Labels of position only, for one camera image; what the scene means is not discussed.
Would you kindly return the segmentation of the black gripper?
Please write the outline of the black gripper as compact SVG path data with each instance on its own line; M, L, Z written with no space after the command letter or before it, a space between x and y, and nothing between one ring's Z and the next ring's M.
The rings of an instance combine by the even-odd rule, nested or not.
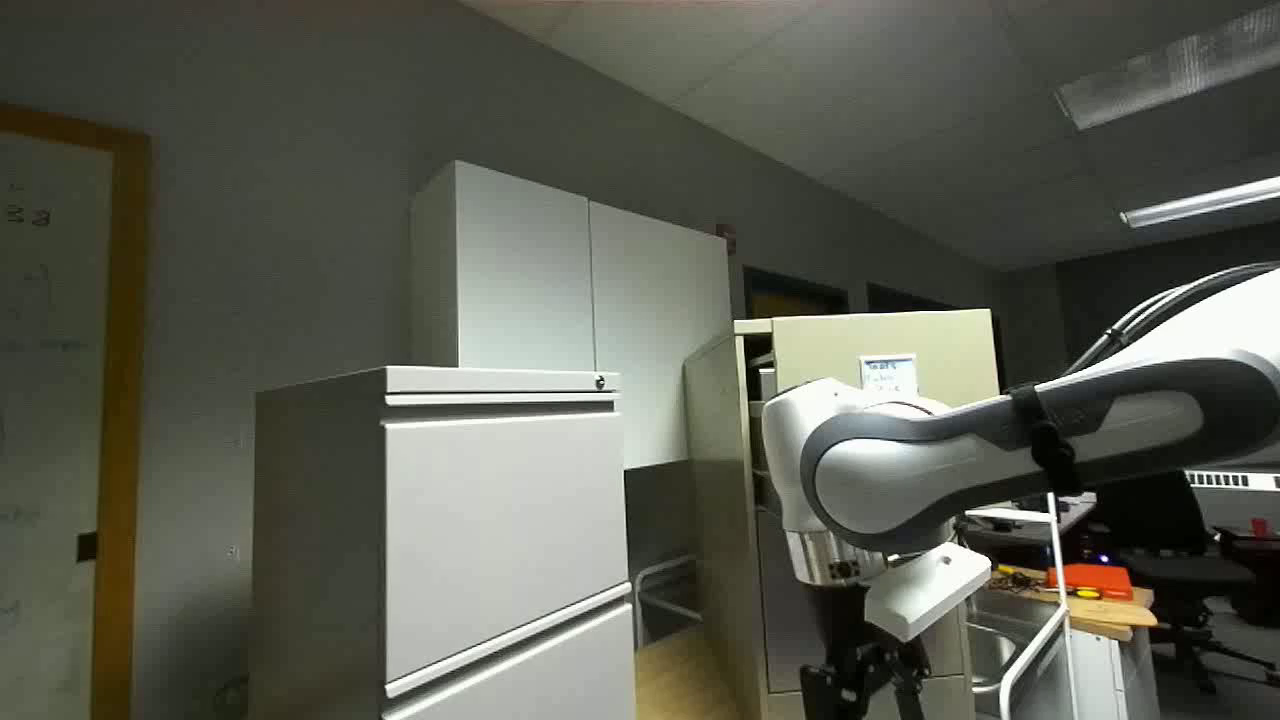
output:
M923 679L926 653L919 638L866 629L857 638L834 638L821 662L799 667L802 720L866 720L876 692L891 692L899 720L923 720Z

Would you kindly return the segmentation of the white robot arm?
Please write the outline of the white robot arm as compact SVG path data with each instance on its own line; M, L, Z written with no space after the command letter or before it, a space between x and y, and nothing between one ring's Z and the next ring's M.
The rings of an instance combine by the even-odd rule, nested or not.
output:
M792 574L821 597L802 720L889 692L923 720L919 635L986 571L945 526L1014 496L1102 493L1266 456L1280 436L1280 263L1235 263L1126 306L1066 373L948 409L833 377L759 411Z

